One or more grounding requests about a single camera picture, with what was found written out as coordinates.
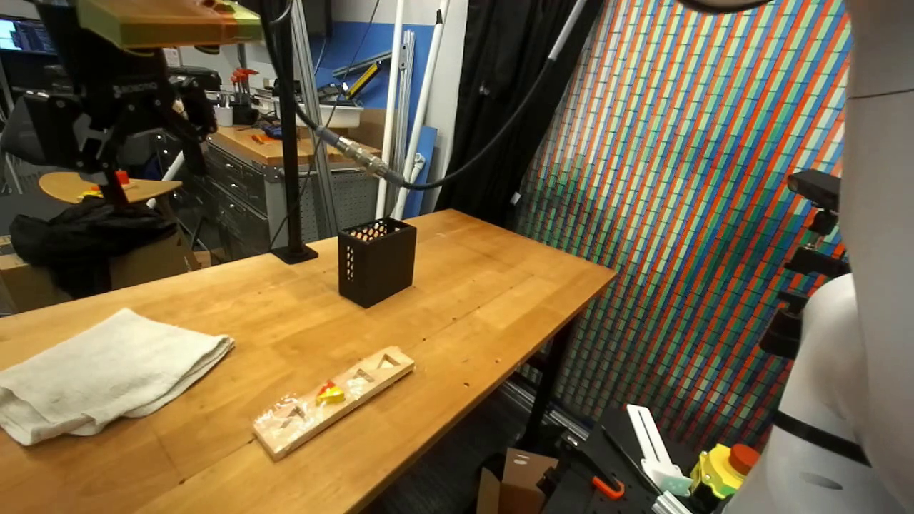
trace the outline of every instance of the black cable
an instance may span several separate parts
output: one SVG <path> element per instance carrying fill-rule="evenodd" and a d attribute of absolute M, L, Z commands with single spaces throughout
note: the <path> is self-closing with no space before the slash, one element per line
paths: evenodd
<path fill-rule="evenodd" d="M 274 17 L 274 21 L 269 21 L 272 26 L 280 26 L 280 24 L 286 24 L 290 17 L 290 0 L 286 0 L 286 9 Z"/>
<path fill-rule="evenodd" d="M 269 238 L 269 246 L 264 246 L 264 248 L 274 248 L 274 246 L 276 246 L 276 240 L 280 240 L 280 236 L 283 236 L 283 228 L 286 228 L 286 221 L 287 221 L 287 218 L 280 221 L 280 226 L 276 226 L 274 236 Z"/>
<path fill-rule="evenodd" d="M 854 461 L 860 465 L 871 465 L 861 447 L 857 447 L 854 441 L 844 441 L 844 437 L 836 437 L 830 431 L 821 431 L 817 425 L 809 425 L 784 411 L 773 411 L 773 420 L 771 420 L 777 428 L 811 443 L 811 447 L 820 447 L 830 455 L 839 455 L 844 461 Z"/>
<path fill-rule="evenodd" d="M 427 188 L 439 188 L 452 180 L 456 180 L 460 174 L 470 173 L 479 161 L 484 161 L 494 146 L 507 136 L 507 130 L 513 130 L 513 124 L 519 120 L 519 114 L 527 110 L 527 104 L 534 101 L 534 91 L 539 88 L 539 84 L 549 78 L 549 71 L 554 68 L 564 41 L 569 41 L 569 33 L 571 26 L 577 24 L 580 17 L 580 9 L 581 9 L 584 0 L 577 0 L 561 33 L 556 36 L 556 44 L 554 50 L 549 53 L 549 61 L 541 64 L 539 76 L 534 78 L 534 84 L 527 87 L 527 91 L 521 96 L 521 101 L 517 104 L 517 110 L 511 113 L 511 118 L 494 133 L 494 138 L 470 158 L 466 161 L 460 168 L 454 168 L 449 177 L 442 180 L 434 180 L 434 183 L 407 183 L 402 180 L 400 174 L 394 174 L 379 158 L 374 158 L 370 151 L 347 143 L 344 138 L 322 130 L 319 124 L 313 124 L 303 110 L 300 104 L 294 104 L 294 113 L 296 118 L 327 146 L 334 146 L 336 151 L 343 151 L 347 161 L 360 163 L 367 174 L 374 177 L 382 177 L 394 186 L 402 186 L 402 188 L 410 188 L 410 193 L 427 193 Z M 260 26 L 262 26 L 262 41 L 264 41 L 264 53 L 269 53 L 269 61 L 274 64 L 274 71 L 276 71 L 276 87 L 286 88 L 286 91 L 294 91 L 294 84 L 290 84 L 290 76 L 287 68 L 280 66 L 276 61 L 276 44 L 274 44 L 274 33 L 272 33 L 272 24 L 264 24 L 260 17 Z"/>

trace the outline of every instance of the white pipe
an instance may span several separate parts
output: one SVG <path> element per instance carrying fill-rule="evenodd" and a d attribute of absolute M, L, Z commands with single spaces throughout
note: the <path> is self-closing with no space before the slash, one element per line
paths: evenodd
<path fill-rule="evenodd" d="M 436 13 L 434 13 L 434 36 L 432 36 L 427 64 L 426 64 L 426 76 L 423 76 L 419 106 L 417 106 L 417 118 L 410 120 L 407 151 L 404 151 L 404 161 L 402 161 L 402 177 L 404 177 L 404 180 L 417 180 L 417 163 L 414 163 L 414 161 L 417 161 L 419 133 L 423 133 L 423 127 L 426 127 L 432 78 L 434 78 L 434 66 L 436 66 L 436 53 L 439 53 L 439 37 L 442 37 L 442 30 L 446 30 L 449 4 L 452 4 L 452 0 L 439 0 L 439 7 L 436 7 Z M 404 196 L 407 196 L 407 193 L 400 188 L 397 206 L 394 206 L 394 218 L 402 218 Z"/>
<path fill-rule="evenodd" d="M 417 36 L 402 33 L 402 54 L 400 54 L 400 88 L 397 88 L 397 127 L 394 127 L 394 156 L 390 163 L 404 161 L 404 146 L 407 146 L 407 113 L 410 113 L 410 71 L 414 71 L 414 50 L 417 50 Z"/>
<path fill-rule="evenodd" d="M 382 146 L 379 146 L 379 161 L 390 166 L 394 156 L 394 120 L 397 120 L 397 87 L 400 87 L 400 47 L 402 47 L 402 0 L 397 0 L 397 17 L 394 17 L 394 50 L 390 50 L 390 66 L 389 66 L 389 113 L 382 118 Z M 386 216 L 389 204 L 389 183 L 376 180 L 376 201 L 374 201 L 374 218 Z"/>
<path fill-rule="evenodd" d="M 183 161 L 186 161 L 183 151 L 177 151 L 174 161 L 170 161 L 170 166 L 164 168 L 164 174 L 162 174 L 160 180 L 162 180 L 162 183 L 174 180 L 174 174 L 179 173 Z"/>

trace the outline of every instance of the black curtain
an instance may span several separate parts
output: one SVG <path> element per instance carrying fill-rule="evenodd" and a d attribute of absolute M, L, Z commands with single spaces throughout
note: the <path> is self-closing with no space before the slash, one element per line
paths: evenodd
<path fill-rule="evenodd" d="M 513 196 L 577 66 L 590 24 L 600 17 L 603 0 L 584 0 L 561 54 L 530 91 L 571 7 L 574 0 L 469 4 L 449 174 L 466 163 L 470 168 L 442 186 L 436 208 L 460 208 L 497 226 L 511 226 Z M 504 138 L 476 161 L 479 150 L 491 143 L 527 91 L 534 96 L 530 104 Z"/>

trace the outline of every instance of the black box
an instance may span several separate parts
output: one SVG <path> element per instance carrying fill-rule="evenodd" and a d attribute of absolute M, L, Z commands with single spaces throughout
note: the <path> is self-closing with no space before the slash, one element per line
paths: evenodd
<path fill-rule="evenodd" d="M 339 294 L 356 305 L 374 305 L 410 287 L 417 228 L 382 218 L 336 236 Z"/>

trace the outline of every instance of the white robot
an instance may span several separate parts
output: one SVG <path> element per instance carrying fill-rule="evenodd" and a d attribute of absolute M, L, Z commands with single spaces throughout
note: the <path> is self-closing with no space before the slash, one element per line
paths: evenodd
<path fill-rule="evenodd" d="M 761 0 L 681 0 L 739 13 Z M 724 511 L 914 511 L 914 0 L 847 0 L 839 228 L 851 274 L 801 311 L 779 415 Z"/>

